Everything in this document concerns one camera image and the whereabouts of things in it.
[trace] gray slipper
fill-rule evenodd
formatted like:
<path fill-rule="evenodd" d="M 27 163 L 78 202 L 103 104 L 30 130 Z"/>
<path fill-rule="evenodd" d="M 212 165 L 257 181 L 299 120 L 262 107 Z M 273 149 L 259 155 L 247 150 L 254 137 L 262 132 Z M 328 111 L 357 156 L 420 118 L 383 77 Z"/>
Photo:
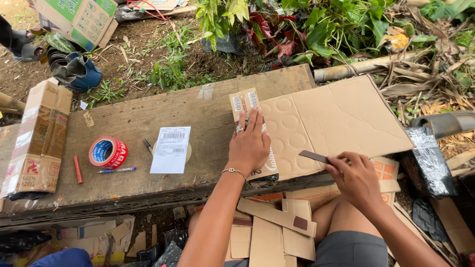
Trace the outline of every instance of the gray slipper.
<path fill-rule="evenodd" d="M 18 61 L 39 61 L 45 50 L 41 48 L 43 49 L 43 53 L 41 53 L 39 56 L 35 56 L 35 51 L 38 48 L 39 47 L 33 47 L 31 45 L 24 45 L 21 49 L 21 57 L 13 55 L 13 59 Z"/>
<path fill-rule="evenodd" d="M 30 37 L 27 37 L 26 35 L 26 30 L 13 30 L 13 36 L 23 44 L 27 44 L 36 38 L 34 34 L 31 34 Z"/>

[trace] finger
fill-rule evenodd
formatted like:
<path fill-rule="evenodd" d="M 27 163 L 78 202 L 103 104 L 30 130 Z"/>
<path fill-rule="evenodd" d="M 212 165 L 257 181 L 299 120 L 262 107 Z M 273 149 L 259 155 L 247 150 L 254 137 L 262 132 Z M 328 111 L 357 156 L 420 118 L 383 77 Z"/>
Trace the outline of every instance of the finger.
<path fill-rule="evenodd" d="M 363 166 L 363 162 L 361 161 L 360 155 L 358 153 L 345 151 L 341 153 L 340 155 L 338 155 L 338 158 L 349 159 L 352 162 L 351 163 L 352 166 Z"/>
<path fill-rule="evenodd" d="M 342 171 L 343 173 L 350 171 L 350 167 L 344 161 L 339 160 L 337 158 L 330 157 L 330 156 L 328 156 L 327 159 L 331 164 L 333 164 L 334 167 L 336 167 L 338 170 Z"/>
<path fill-rule="evenodd" d="M 264 132 L 262 134 L 262 142 L 264 143 L 264 148 L 266 151 L 270 151 L 270 136 L 269 132 Z"/>
<path fill-rule="evenodd" d="M 239 115 L 239 123 L 238 125 L 241 125 L 242 127 L 242 131 L 240 131 L 238 134 L 240 133 L 243 133 L 244 132 L 244 129 L 246 128 L 246 111 L 245 110 L 241 110 L 241 115 Z"/>
<path fill-rule="evenodd" d="M 262 124 L 264 123 L 264 117 L 262 116 L 262 111 L 257 112 L 256 125 L 254 126 L 254 132 L 261 134 Z"/>
<path fill-rule="evenodd" d="M 257 118 L 257 107 L 253 107 L 251 111 L 251 117 L 249 118 L 249 121 L 247 122 L 247 127 L 246 129 L 252 132 L 254 130 L 254 125 L 256 124 L 256 118 Z"/>
<path fill-rule="evenodd" d="M 367 155 L 360 154 L 360 159 L 366 169 L 374 168 L 374 164 L 370 161 Z"/>
<path fill-rule="evenodd" d="M 336 186 L 341 191 L 345 187 L 345 181 L 343 180 L 342 174 L 339 170 L 337 170 L 334 166 L 327 164 L 325 169 L 331 174 L 333 179 L 335 180 Z"/>

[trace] gray shorts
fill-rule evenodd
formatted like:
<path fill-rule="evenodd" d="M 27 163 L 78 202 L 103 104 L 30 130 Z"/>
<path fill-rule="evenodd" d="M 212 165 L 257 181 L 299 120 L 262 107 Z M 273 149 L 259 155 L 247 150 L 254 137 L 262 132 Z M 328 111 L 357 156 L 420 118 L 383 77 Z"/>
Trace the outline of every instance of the gray shorts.
<path fill-rule="evenodd" d="M 317 261 L 308 267 L 387 267 L 388 246 L 382 238 L 356 232 L 338 231 L 329 234 L 315 251 Z M 224 267 L 248 267 L 245 261 L 227 261 Z"/>

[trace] wooden table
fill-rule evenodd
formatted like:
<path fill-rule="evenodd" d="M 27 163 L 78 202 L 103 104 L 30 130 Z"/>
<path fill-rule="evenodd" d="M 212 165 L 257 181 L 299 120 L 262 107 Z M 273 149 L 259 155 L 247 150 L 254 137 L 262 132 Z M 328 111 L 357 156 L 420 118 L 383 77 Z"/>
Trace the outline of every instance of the wooden table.
<path fill-rule="evenodd" d="M 228 144 L 234 131 L 228 95 L 253 87 L 263 101 L 314 88 L 315 83 L 305 64 L 71 113 L 56 193 L 36 201 L 5 200 L 0 225 L 202 203 L 228 160 Z M 160 128 L 171 126 L 191 126 L 192 153 L 185 173 L 150 174 L 152 155 L 143 139 L 153 144 Z M 4 179 L 17 131 L 18 125 L 0 129 L 0 181 Z M 129 153 L 121 167 L 137 167 L 136 171 L 97 173 L 101 168 L 89 162 L 88 151 L 104 135 L 127 145 Z M 75 155 L 83 184 L 77 184 Z M 243 195 L 331 182 L 328 175 L 320 174 L 284 182 L 253 183 L 244 187 Z"/>

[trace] ring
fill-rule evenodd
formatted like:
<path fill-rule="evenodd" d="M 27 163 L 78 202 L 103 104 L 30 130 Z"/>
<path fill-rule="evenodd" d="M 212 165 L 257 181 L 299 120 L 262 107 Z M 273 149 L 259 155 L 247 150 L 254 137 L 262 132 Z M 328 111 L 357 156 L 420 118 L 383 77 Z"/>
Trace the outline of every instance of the ring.
<path fill-rule="evenodd" d="M 244 129 L 242 128 L 242 125 L 241 125 L 241 124 L 238 124 L 238 125 L 236 126 L 236 133 L 238 134 L 238 133 L 241 132 L 242 130 L 244 130 Z"/>

